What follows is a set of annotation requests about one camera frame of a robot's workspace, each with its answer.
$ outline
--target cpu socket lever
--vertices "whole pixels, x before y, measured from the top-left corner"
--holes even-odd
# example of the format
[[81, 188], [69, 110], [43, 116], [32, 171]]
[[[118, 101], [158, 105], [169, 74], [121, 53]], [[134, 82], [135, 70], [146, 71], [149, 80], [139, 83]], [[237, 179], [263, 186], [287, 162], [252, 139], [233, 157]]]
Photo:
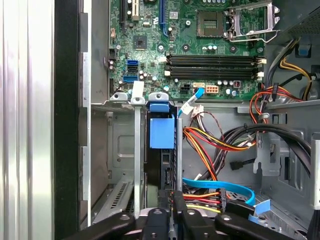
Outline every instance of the cpu socket lever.
[[[266, 7], [266, 18], [267, 18], [267, 27], [266, 29], [262, 30], [250, 30], [247, 33], [243, 33], [241, 31], [241, 12], [243, 10], [249, 10], [252, 11], [254, 9], [263, 8]], [[263, 41], [265, 43], [269, 43], [272, 41], [277, 35], [280, 30], [275, 30], [274, 27], [279, 22], [280, 17], [275, 16], [275, 14], [278, 14], [280, 12], [280, 9], [277, 8], [272, 4], [272, 0], [262, 1], [262, 2], [255, 2], [251, 4], [246, 5], [240, 5], [240, 6], [233, 6], [228, 8], [227, 11], [225, 11], [225, 15], [229, 17], [229, 22], [231, 24], [231, 27], [227, 32], [224, 33], [224, 37], [229, 39], [230, 42], [248, 42], [248, 41]], [[274, 35], [268, 39], [264, 40], [263, 38], [246, 38], [246, 39], [238, 39], [238, 38], [244, 38], [249, 37], [253, 35], [261, 35], [261, 34], [267, 34], [267, 33], [274, 33]]]

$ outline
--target motherboard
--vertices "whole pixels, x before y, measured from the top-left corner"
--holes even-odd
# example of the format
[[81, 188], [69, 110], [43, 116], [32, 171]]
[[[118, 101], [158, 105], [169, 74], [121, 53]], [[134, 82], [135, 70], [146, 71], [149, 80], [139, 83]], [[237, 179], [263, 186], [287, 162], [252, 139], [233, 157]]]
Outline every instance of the motherboard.
[[[264, 43], [231, 42], [228, 9], [250, 0], [111, 0], [110, 95], [167, 92], [173, 100], [204, 88], [204, 99], [247, 101], [261, 84]], [[241, 12], [243, 33], [263, 29], [265, 9]]]

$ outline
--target pci slot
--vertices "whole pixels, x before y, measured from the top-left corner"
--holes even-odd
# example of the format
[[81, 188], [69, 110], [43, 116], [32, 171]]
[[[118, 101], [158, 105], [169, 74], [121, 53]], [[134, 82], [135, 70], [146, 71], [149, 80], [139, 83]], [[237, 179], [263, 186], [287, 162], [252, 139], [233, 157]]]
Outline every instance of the pci slot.
[[166, 29], [166, 0], [159, 1], [159, 25], [163, 29], [163, 34], [168, 37]]
[[132, 0], [132, 20], [139, 21], [139, 0]]
[[126, 0], [119, 1], [119, 24], [122, 27], [122, 31], [125, 31], [126, 26]]

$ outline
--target green circuit board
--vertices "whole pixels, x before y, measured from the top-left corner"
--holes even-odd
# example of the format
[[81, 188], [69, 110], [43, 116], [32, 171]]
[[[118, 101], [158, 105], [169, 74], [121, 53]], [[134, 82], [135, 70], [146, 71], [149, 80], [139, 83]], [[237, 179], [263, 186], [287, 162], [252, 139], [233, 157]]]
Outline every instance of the green circuit board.
[[[184, 100], [194, 94], [194, 90], [181, 92], [181, 86], [194, 83], [205, 83], [206, 86], [217, 86], [217, 80], [212, 79], [174, 79], [165, 77], [164, 57], [168, 52], [176, 55], [217, 55], [217, 56], [263, 56], [264, 44], [261, 41], [231, 43], [223, 37], [198, 36], [199, 13], [221, 13], [231, 5], [243, 5], [257, 1], [250, 0], [155, 0], [155, 3], [147, 3], [148, 0], [139, 0], [139, 16], [137, 18], [127, 16], [128, 5], [125, 1], [125, 23], [120, 24], [121, 0], [110, 2], [110, 39], [109, 48], [115, 52], [114, 68], [109, 71], [110, 95], [115, 90], [131, 93], [133, 84], [122, 86], [123, 76], [137, 76], [139, 72], [128, 72], [127, 60], [138, 60], [138, 70], [142, 70], [147, 77], [145, 81], [144, 96], [153, 92], [166, 90], [174, 100]], [[164, 21], [161, 24], [160, 4], [164, 3]], [[263, 8], [244, 11], [241, 14], [241, 30], [247, 33], [250, 30], [264, 29], [265, 10]], [[207, 21], [208, 29], [215, 29], [217, 22]], [[227, 21], [223, 18], [223, 31], [227, 28]], [[164, 28], [172, 27], [169, 36], [164, 34]], [[216, 46], [216, 50], [208, 50], [209, 46]], [[226, 90], [235, 90], [236, 96], [226, 93]], [[215, 100], [250, 100], [258, 90], [258, 81], [255, 79], [242, 80], [240, 87], [232, 85], [220, 85], [218, 93], [205, 94], [204, 99]]]

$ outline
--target ram slot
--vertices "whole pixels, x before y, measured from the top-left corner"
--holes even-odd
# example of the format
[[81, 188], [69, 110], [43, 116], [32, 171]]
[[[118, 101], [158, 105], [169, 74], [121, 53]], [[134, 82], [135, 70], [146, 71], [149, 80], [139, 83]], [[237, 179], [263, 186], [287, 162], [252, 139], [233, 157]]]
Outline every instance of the ram slot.
[[170, 66], [189, 67], [256, 67], [257, 59], [251, 56], [169, 55]]
[[257, 72], [252, 69], [214, 69], [171, 67], [170, 77], [178, 79], [251, 80]]

